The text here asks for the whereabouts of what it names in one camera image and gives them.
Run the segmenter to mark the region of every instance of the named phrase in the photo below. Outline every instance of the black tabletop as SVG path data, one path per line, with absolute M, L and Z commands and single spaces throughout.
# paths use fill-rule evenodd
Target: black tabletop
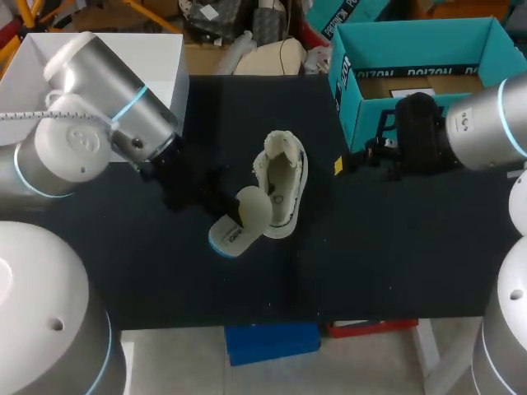
M 334 177 L 345 141 L 325 77 L 191 78 L 184 133 L 230 165 L 230 192 L 256 184 L 252 162 L 276 129 L 295 133 L 310 161 L 298 225 L 240 258 L 212 251 L 199 207 L 168 211 L 126 164 L 10 218 L 70 243 L 123 329 L 483 314 L 519 238 L 503 170 Z

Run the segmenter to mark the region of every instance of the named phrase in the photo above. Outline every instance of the shoe insole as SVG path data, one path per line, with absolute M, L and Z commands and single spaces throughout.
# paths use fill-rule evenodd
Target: shoe insole
M 295 204 L 295 168 L 285 154 L 269 161 L 268 183 L 269 197 L 273 204 L 273 225 L 285 225 L 293 213 Z
M 241 189 L 236 198 L 240 201 L 240 227 L 229 216 L 220 218 L 208 231 L 208 242 L 220 255 L 227 258 L 240 256 L 271 224 L 273 206 L 261 188 L 249 186 Z

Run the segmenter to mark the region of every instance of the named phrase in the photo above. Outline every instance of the white sneaker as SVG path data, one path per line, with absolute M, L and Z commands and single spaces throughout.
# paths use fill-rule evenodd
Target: white sneaker
M 253 169 L 259 186 L 273 204 L 273 221 L 263 234 L 272 239 L 283 239 L 295 230 L 307 181 L 304 146 L 289 131 L 270 132 L 263 143 L 263 151 L 254 160 Z
M 240 227 L 229 216 L 220 218 L 208 231 L 212 249 L 225 258 L 239 257 L 268 228 L 273 218 L 269 196 L 254 185 L 245 187 L 236 195 L 240 201 Z

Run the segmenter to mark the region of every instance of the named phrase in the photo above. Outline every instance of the white floor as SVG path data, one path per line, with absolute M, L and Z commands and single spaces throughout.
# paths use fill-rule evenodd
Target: white floor
M 440 353 L 461 322 L 432 320 Z M 133 342 L 129 395 L 423 394 L 410 332 L 325 339 L 315 353 L 235 368 L 223 328 L 125 332 L 123 340 Z M 451 395 L 476 395 L 468 374 Z

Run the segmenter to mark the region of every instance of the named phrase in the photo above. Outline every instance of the shoe tongue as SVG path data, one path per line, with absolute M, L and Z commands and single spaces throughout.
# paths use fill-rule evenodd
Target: shoe tongue
M 274 159 L 280 154 L 285 154 L 291 167 L 296 167 L 298 163 L 298 149 L 290 138 L 276 135 L 265 142 L 264 148 L 266 155 L 270 159 Z

